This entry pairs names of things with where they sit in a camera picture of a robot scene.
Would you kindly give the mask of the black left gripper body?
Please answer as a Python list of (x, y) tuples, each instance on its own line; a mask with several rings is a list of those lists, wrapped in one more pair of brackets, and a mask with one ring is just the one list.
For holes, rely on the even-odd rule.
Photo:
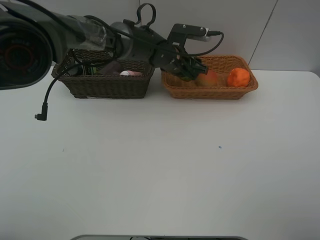
[[(183, 53), (183, 54), (187, 53), (184, 47), (170, 44), (166, 40), (159, 42), (157, 46), (165, 50), (168, 50), (170, 52)], [(180, 55), (176, 55), (168, 51), (155, 48), (152, 56), (149, 59), (149, 63), (154, 68), (160, 68), (162, 71), (165, 71), (168, 73), (182, 73), (182, 69), (183, 69), (183, 66), (182, 66), (183, 62), (181, 61), (182, 57)]]

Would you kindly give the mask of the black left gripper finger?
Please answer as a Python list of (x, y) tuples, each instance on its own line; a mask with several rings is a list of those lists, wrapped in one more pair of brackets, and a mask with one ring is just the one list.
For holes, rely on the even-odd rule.
[(178, 78), (180, 78), (181, 76), (194, 76), (197, 78), (195, 74), (190, 74), (188, 67), (186, 67), (183, 63), (178, 62), (175, 63), (172, 74)]
[(190, 57), (188, 70), (191, 75), (207, 74), (208, 67), (202, 63), (200, 58)]

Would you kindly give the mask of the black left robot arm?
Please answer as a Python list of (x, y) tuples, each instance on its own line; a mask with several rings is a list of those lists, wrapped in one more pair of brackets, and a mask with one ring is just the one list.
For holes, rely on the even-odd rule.
[(30, 0), (0, 3), (0, 88), (38, 83), (68, 50), (113, 53), (116, 59), (143, 61), (178, 76), (195, 79), (207, 72), (196, 54), (184, 51), (185, 39), (203, 38), (206, 28), (175, 24), (164, 38), (149, 25), (124, 20), (111, 25), (94, 16), (50, 12)]

